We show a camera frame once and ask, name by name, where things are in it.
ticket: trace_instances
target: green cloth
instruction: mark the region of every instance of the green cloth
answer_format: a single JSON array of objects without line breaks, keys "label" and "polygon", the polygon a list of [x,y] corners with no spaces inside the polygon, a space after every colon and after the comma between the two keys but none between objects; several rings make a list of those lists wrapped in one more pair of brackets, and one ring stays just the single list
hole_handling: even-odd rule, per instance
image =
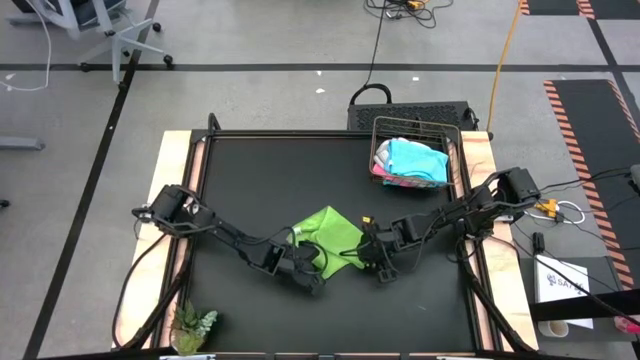
[{"label": "green cloth", "polygon": [[[328,279],[348,264],[353,264],[359,269],[364,268],[364,264],[357,256],[338,255],[342,251],[356,248],[360,244],[362,231],[331,206],[299,222],[293,229],[296,232],[296,245],[300,241],[308,240],[321,245],[327,251],[329,264],[322,273],[324,279]],[[322,269],[324,259],[324,254],[320,251],[320,254],[313,259],[313,264]]]}]

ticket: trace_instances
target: wire basket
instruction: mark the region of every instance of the wire basket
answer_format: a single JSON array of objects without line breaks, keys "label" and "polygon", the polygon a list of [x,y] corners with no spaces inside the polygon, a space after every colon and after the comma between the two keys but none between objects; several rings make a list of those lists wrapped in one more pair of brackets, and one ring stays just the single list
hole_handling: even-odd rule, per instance
[{"label": "wire basket", "polygon": [[[393,138],[419,142],[448,155],[447,181],[440,182],[416,176],[392,175],[381,171],[384,169],[376,167],[374,159],[376,151],[384,141]],[[460,154],[461,138],[460,129],[453,125],[379,116],[375,118],[373,123],[369,172],[375,181],[380,181],[385,185],[413,188],[442,188],[453,185],[454,174],[460,171],[460,162],[451,161],[451,156],[452,154],[455,156]],[[452,169],[452,163],[455,163],[458,169]]]}]

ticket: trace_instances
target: potted plant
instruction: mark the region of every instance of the potted plant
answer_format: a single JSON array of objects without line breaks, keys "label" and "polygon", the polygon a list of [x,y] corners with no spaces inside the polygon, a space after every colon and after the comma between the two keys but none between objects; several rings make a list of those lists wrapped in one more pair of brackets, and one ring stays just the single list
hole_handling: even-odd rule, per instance
[{"label": "potted plant", "polygon": [[202,316],[187,300],[184,308],[176,308],[174,313],[171,323],[171,346],[180,356],[195,354],[207,339],[217,316],[217,311],[210,311]]}]

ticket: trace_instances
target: pink cloth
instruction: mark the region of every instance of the pink cloth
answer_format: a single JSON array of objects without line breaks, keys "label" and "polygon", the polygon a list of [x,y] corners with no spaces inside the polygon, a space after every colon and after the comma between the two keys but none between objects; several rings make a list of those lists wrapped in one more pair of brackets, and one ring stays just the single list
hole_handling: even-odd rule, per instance
[{"label": "pink cloth", "polygon": [[373,173],[375,175],[382,176],[382,178],[385,180],[385,184],[398,185],[398,186],[404,186],[404,187],[424,187],[424,184],[419,184],[419,183],[416,183],[415,181],[413,182],[407,181],[402,179],[401,177],[389,175],[389,173],[384,171],[384,169],[378,164],[373,165]]}]

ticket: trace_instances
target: concrete floor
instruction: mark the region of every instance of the concrete floor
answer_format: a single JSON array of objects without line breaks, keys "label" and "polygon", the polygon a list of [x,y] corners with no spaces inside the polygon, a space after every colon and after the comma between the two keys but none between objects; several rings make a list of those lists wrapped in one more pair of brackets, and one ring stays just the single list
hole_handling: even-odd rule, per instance
[{"label": "concrete floor", "polygon": [[[130,1],[137,18],[149,0]],[[438,27],[412,20],[383,24],[380,63],[495,64],[516,1],[457,0],[439,10]],[[0,4],[0,14],[13,11]],[[148,43],[180,64],[368,63],[377,20],[360,0],[160,0],[161,34]],[[637,21],[601,21],[621,64],[640,64]],[[53,62],[73,63],[100,34],[73,42],[51,29]],[[0,65],[12,82],[40,83],[44,73],[5,64],[41,64],[46,42],[36,27],[0,22]],[[104,57],[98,62],[108,62]],[[160,63],[144,54],[141,62]],[[507,59],[512,64],[605,64],[586,19],[521,17]],[[0,358],[22,357],[78,207],[117,88],[110,72],[53,71],[50,87],[35,93],[0,89],[0,135],[39,136],[42,152],[0,152]],[[362,71],[136,72],[106,163],[82,228],[40,356],[108,350],[110,324],[135,247],[130,209],[145,202],[165,130],[206,126],[215,112],[225,129],[344,129],[348,101],[365,81]],[[492,143],[498,168],[527,167],[539,185],[576,179],[542,82],[613,79],[610,73],[504,73],[496,99]],[[640,74],[627,73],[640,94]],[[466,100],[485,125],[491,72],[375,72],[396,102]],[[382,101],[365,93],[362,103]],[[557,194],[587,207],[579,188]],[[521,228],[539,230],[529,219]],[[591,216],[583,225],[597,230]],[[577,229],[544,229],[556,256],[603,256],[602,243]],[[526,239],[515,232],[523,244]],[[629,344],[545,343],[558,355],[630,359]]]}]

